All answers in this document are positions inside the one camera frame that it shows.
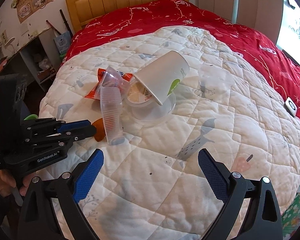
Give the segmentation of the person's left hand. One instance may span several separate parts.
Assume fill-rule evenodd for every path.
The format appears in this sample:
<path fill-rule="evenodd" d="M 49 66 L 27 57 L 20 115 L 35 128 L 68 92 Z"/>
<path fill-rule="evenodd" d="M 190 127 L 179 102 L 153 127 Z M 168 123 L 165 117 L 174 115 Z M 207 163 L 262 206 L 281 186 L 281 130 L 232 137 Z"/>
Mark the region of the person's left hand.
<path fill-rule="evenodd" d="M 23 178 L 23 186 L 19 190 L 21 196 L 26 195 L 29 184 L 35 176 L 36 174 L 32 173 Z M 0 195 L 2 197 L 9 196 L 15 187 L 17 187 L 15 179 L 6 170 L 0 170 Z"/>

